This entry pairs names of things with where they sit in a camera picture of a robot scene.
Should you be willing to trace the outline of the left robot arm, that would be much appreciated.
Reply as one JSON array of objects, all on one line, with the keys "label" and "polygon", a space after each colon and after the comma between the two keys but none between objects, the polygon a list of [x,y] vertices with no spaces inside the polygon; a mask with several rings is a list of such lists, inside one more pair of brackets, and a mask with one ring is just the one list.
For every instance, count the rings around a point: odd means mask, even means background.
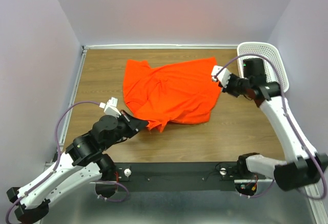
[{"label": "left robot arm", "polygon": [[148,124],[124,111],[102,116],[89,132],[75,138],[56,163],[39,177],[7,191],[17,220],[36,223],[57,202],[81,186],[99,180],[114,181],[116,166],[104,151],[132,138]]}]

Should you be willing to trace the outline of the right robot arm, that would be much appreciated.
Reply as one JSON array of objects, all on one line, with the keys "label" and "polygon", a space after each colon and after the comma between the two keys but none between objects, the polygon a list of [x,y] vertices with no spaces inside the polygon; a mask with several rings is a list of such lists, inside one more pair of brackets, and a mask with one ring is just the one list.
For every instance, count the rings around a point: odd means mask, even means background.
[{"label": "right robot arm", "polygon": [[246,96],[254,101],[273,127],[284,152],[284,161],[264,157],[258,153],[239,156],[236,174],[243,179],[253,173],[276,182],[280,189],[290,191],[308,185],[323,183],[327,193],[324,172],[327,155],[318,153],[298,126],[279,82],[268,82],[264,70],[266,58],[259,54],[246,54],[243,77],[231,73],[226,66],[215,66],[212,80],[224,93],[234,97]]}]

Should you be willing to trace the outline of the orange t-shirt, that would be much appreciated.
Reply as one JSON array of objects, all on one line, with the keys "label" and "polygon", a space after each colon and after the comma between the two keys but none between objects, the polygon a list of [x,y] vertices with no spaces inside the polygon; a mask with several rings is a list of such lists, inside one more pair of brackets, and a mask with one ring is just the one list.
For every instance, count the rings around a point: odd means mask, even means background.
[{"label": "orange t-shirt", "polygon": [[133,115],[162,132],[167,123],[194,125],[210,120],[221,88],[211,80],[216,58],[203,58],[152,68],[146,60],[129,59],[123,95]]}]

